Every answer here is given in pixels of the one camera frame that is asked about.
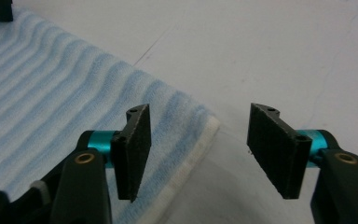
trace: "white countertop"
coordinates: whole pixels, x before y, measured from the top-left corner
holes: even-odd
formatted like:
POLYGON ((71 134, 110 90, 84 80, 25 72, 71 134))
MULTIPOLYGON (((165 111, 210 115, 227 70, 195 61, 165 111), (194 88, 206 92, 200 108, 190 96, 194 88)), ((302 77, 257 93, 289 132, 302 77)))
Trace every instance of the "white countertop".
POLYGON ((222 122, 162 223, 313 223, 246 146, 250 103, 358 154, 357 0, 13 0, 207 105, 222 122))

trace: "brass screw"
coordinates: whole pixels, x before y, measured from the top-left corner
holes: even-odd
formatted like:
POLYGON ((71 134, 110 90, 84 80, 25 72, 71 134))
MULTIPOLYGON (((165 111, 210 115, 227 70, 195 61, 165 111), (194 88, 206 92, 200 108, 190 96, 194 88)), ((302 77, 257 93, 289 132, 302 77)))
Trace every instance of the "brass screw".
POLYGON ((94 154, 83 153, 83 154, 80 154, 80 155, 76 156, 75 162, 77 164, 85 164, 85 163, 93 161, 94 158, 95 158, 94 154))
POLYGON ((351 156, 350 154, 338 152, 338 153, 335 154, 335 156, 336 156, 336 158, 337 158, 339 161, 346 162, 347 164, 354 165, 354 164, 357 163, 356 158, 354 158, 354 157, 351 156))

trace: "striped cloth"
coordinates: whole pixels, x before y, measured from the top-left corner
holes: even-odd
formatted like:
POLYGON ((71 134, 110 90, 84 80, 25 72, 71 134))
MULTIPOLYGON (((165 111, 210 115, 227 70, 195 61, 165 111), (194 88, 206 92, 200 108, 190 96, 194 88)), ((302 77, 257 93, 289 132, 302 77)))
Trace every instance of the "striped cloth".
POLYGON ((205 154, 219 122, 203 105, 34 13, 0 23, 0 190, 13 201, 76 146, 86 130, 121 130, 125 111, 150 104, 153 146, 134 203, 114 223, 155 223, 205 154))

